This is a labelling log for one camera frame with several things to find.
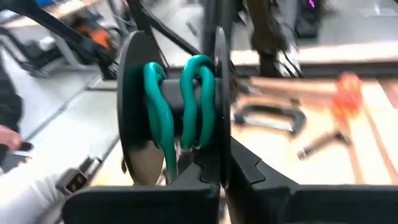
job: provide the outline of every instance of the gray floor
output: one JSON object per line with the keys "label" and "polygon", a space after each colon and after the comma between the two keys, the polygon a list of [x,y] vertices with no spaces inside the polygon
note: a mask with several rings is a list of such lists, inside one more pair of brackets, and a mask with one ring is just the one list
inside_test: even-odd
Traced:
{"label": "gray floor", "polygon": [[[397,17],[366,18],[362,9],[373,6],[373,0],[329,0],[334,10],[324,19],[319,39],[305,45],[353,44],[398,39]],[[382,7],[398,11],[398,4],[382,0]],[[107,23],[113,23],[107,5],[98,6]],[[172,30],[192,45],[199,47],[198,39],[190,32],[185,21],[201,14],[195,6],[185,6],[184,0],[164,0],[152,11]],[[46,35],[41,27],[14,30],[23,41],[40,39]],[[185,54],[175,44],[155,33],[169,61]],[[236,50],[249,49],[249,35],[245,27],[235,30],[233,45]],[[102,155],[118,136],[116,94],[87,92],[84,87],[96,81],[97,73],[55,73],[49,79],[31,78],[6,55],[9,70],[16,87],[24,98],[25,114],[21,122],[22,137],[31,138],[34,155],[48,151],[80,151]]]}

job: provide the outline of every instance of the black sleeve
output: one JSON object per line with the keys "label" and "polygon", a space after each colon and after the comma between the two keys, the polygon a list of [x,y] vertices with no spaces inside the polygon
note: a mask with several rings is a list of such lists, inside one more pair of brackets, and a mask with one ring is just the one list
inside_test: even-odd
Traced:
{"label": "black sleeve", "polygon": [[21,116],[22,99],[16,93],[0,56],[0,124],[19,132],[18,122]]}

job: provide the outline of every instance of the wooden workbench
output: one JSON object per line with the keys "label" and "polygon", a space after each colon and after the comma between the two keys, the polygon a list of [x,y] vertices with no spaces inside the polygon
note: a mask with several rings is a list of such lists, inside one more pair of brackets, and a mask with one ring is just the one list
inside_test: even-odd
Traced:
{"label": "wooden workbench", "polygon": [[[76,14],[89,6],[103,2],[104,0],[69,0],[63,4],[50,7],[49,12],[53,17],[57,19],[63,19],[70,15]],[[37,26],[38,23],[28,17],[20,17],[14,21],[4,24],[4,28],[12,29],[19,27]]]}
{"label": "wooden workbench", "polygon": [[[398,43],[394,42],[302,49],[299,58],[306,63],[386,61],[397,60],[397,52]],[[252,51],[233,52],[231,56],[235,64],[255,64],[258,60]],[[182,58],[174,65],[184,61]],[[349,122],[353,146],[333,143],[305,161],[298,160],[296,152],[334,128],[327,97],[335,90],[334,81],[253,78],[252,84],[281,96],[299,97],[307,117],[304,130],[296,138],[271,129],[232,125],[231,135],[270,166],[301,184],[398,184],[398,80],[366,80],[364,108]],[[239,101],[253,102],[289,106],[289,101],[272,96],[245,96]],[[131,185],[129,174],[121,171],[121,159],[119,146],[104,162],[92,185]]]}

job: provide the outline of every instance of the person's hand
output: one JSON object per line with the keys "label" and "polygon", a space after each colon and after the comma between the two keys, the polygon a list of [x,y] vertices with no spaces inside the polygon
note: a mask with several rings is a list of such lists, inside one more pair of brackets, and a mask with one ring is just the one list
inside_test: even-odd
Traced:
{"label": "person's hand", "polygon": [[0,175],[0,223],[47,223],[43,217],[66,199],[55,184],[85,160],[82,151],[46,152]]}
{"label": "person's hand", "polygon": [[15,151],[21,146],[22,140],[17,132],[0,125],[0,144],[8,146],[10,151]]}

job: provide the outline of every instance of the white sleeve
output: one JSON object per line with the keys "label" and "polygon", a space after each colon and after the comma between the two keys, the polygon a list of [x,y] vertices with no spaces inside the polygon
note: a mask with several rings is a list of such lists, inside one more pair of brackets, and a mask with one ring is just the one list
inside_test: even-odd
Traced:
{"label": "white sleeve", "polygon": [[68,168],[77,167],[85,157],[49,158],[34,158],[0,176],[0,223],[36,223],[64,198],[55,184]]}

